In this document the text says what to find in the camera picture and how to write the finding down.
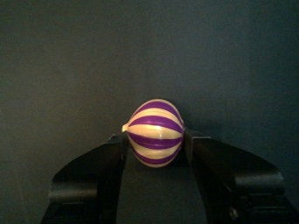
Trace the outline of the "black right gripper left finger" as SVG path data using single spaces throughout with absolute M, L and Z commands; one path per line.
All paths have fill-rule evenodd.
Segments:
M 41 224 L 116 224 L 128 141 L 113 135 L 54 174 Z

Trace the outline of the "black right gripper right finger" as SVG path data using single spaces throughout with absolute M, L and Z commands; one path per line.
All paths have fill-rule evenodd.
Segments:
M 269 162 L 191 129 L 184 131 L 183 149 L 207 224 L 299 224 L 283 174 Z

